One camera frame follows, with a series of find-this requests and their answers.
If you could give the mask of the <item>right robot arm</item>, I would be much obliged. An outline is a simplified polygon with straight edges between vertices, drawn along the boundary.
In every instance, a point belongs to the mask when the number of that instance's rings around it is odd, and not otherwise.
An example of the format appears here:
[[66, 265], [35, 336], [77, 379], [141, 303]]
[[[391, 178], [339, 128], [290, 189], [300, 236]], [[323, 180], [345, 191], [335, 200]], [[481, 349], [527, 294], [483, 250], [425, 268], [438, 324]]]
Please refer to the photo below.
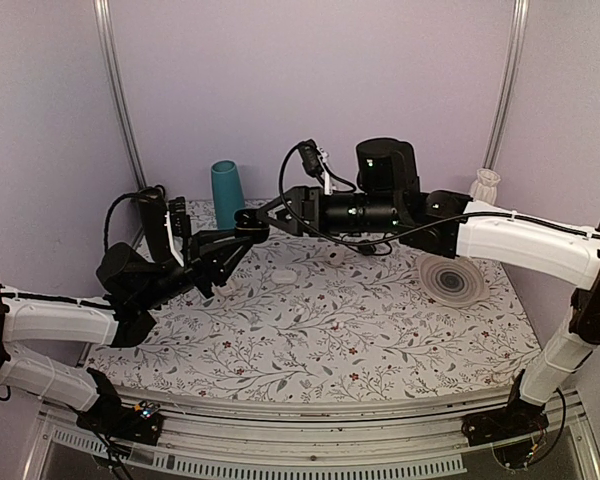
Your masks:
[[280, 187], [259, 208], [258, 218], [290, 235], [313, 235], [335, 243], [343, 235], [380, 233], [389, 241], [426, 253], [486, 259], [547, 274], [574, 286], [561, 327], [518, 375], [497, 427], [517, 436], [536, 409], [600, 346], [600, 223], [578, 227], [521, 215], [467, 194], [420, 188], [413, 146], [373, 138], [356, 147], [357, 182], [334, 191], [326, 153], [314, 141], [291, 149], [319, 187]]

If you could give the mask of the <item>black earbud charging case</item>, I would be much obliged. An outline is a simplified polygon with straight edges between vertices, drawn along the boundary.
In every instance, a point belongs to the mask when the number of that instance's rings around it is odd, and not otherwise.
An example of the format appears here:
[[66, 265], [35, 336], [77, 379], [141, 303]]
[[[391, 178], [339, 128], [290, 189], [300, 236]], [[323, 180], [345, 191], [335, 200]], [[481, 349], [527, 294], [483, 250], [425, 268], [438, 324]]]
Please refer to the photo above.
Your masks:
[[268, 240], [270, 226], [258, 217], [258, 210], [244, 208], [234, 213], [234, 236], [261, 244]]

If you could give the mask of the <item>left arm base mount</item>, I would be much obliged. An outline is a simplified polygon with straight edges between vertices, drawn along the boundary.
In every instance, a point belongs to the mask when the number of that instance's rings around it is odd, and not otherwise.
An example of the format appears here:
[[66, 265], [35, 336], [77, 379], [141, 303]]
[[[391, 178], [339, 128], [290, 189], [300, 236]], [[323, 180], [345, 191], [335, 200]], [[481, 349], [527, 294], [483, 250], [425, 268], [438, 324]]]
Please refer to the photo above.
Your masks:
[[156, 446], [165, 417], [151, 407], [126, 407], [117, 400], [99, 398], [87, 411], [76, 413], [76, 425], [102, 437]]

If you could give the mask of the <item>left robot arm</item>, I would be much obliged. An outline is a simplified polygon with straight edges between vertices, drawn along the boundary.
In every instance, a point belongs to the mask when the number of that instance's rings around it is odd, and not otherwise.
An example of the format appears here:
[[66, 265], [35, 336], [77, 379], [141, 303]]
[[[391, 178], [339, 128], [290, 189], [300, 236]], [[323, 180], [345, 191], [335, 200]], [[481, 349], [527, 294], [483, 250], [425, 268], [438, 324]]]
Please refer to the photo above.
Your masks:
[[212, 297], [257, 242], [237, 229], [201, 231], [185, 240], [180, 255], [162, 262], [119, 242], [97, 269], [106, 294], [96, 299], [8, 290], [0, 282], [0, 385], [89, 412], [106, 433], [121, 433], [129, 415], [104, 374], [64, 365], [23, 341], [135, 347], [154, 328], [153, 311], [191, 290]]

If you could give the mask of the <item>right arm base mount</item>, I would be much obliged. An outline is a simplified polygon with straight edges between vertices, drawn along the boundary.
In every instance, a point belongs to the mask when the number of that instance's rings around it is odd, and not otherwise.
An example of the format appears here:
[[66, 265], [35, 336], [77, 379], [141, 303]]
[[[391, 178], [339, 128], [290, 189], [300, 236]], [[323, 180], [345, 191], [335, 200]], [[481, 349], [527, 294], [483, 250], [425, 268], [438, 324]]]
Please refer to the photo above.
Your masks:
[[464, 416], [461, 432], [470, 446], [477, 446], [539, 432], [548, 426], [543, 406], [514, 401], [500, 408]]

